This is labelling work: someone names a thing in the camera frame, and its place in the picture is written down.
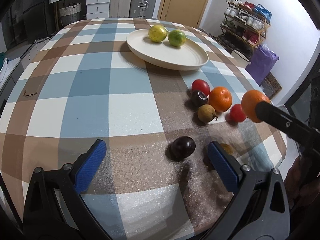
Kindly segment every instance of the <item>cherry tomato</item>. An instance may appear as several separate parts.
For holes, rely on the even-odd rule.
[[[230,117],[234,122],[243,122],[247,117],[242,111],[241,104],[235,104],[230,109]]]
[[[209,87],[208,83],[202,79],[196,79],[191,85],[191,90],[192,91],[200,90],[206,96],[208,96],[210,93],[210,87]]]

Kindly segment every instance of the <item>screw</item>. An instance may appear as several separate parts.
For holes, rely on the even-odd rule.
[[[250,167],[249,165],[245,164],[245,165],[242,166],[242,169],[243,169],[244,171],[250,171],[250,170],[251,170],[251,167]]]
[[[35,169],[34,169],[34,173],[39,173],[41,171],[41,167],[36,167]]]
[[[277,175],[280,173],[280,171],[279,171],[277,168],[273,168],[273,169],[272,169],[272,172],[273,172],[274,174],[277,174]]]
[[[72,168],[72,164],[71,163],[66,163],[65,165],[63,165],[63,169],[68,171]]]

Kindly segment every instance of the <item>luggage handle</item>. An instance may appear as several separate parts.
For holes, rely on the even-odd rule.
[[[140,8],[142,8],[142,10],[147,10],[148,9],[148,5],[149,5],[149,2],[147,2],[146,0],[144,0],[145,4],[140,2]]]

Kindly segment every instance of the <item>red shoe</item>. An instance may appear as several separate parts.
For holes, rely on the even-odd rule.
[[[259,41],[259,37],[256,33],[253,33],[250,38],[248,39],[248,42],[253,46],[256,45]]]
[[[242,34],[242,39],[247,41],[249,37],[250,37],[249,31],[245,30],[244,33]]]
[[[245,2],[244,6],[249,10],[252,10],[254,8],[254,4],[249,2]]]

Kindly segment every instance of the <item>plaid tablecloth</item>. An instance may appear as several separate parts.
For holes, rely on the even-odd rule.
[[[136,57],[126,36],[155,24],[185,32],[207,51],[208,63],[179,72]],[[106,158],[82,196],[114,239],[187,239],[209,228],[232,195],[205,161],[206,145],[228,143],[240,163],[269,171],[284,159],[286,137],[250,120],[231,126],[224,116],[197,125],[187,103],[195,79],[227,87],[233,104],[260,90],[218,43],[188,26],[120,18],[62,29],[30,62],[0,119],[0,168],[19,214],[35,167],[73,163],[102,138]],[[196,150],[172,163],[165,151],[183,135]]]

